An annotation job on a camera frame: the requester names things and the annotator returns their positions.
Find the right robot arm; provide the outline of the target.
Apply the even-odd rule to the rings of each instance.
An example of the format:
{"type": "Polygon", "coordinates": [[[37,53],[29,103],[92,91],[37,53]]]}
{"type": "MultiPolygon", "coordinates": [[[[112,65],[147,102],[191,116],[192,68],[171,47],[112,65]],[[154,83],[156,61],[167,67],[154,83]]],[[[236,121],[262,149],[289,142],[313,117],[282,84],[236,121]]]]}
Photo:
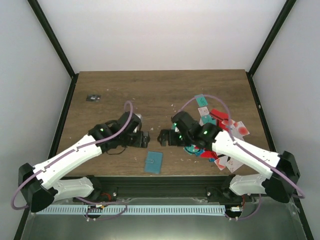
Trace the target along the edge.
{"type": "Polygon", "coordinates": [[[264,150],[230,135],[212,123],[200,123],[189,113],[180,111],[171,118],[173,129],[162,129],[157,137],[161,146],[191,147],[213,151],[237,160],[257,173],[231,175],[222,188],[229,202],[248,194],[268,195],[280,203],[288,203],[296,192],[300,171],[294,155],[264,150]]]}

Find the blue leather card holder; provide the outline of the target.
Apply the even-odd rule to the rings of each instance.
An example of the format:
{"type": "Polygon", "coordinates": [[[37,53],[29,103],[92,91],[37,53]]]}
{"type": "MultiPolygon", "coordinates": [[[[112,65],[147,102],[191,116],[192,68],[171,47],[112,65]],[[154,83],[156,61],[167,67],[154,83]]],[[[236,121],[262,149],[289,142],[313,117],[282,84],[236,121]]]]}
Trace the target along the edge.
{"type": "Polygon", "coordinates": [[[151,174],[160,174],[163,162],[163,153],[148,151],[145,159],[144,171],[151,174]]]}

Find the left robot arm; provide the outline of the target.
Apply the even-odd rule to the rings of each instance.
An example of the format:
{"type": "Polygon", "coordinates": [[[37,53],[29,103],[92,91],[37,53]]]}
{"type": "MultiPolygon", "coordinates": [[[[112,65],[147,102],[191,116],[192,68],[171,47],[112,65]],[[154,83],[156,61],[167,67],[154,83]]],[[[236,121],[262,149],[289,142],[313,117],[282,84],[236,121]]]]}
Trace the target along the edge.
{"type": "Polygon", "coordinates": [[[117,120],[97,124],[78,142],[56,156],[34,166],[18,169],[18,187],[26,206],[37,213],[56,201],[87,198],[97,202],[102,196],[94,176],[64,180],[63,177],[85,162],[117,147],[147,148],[150,135],[142,131],[142,116],[129,111],[117,120]]]}

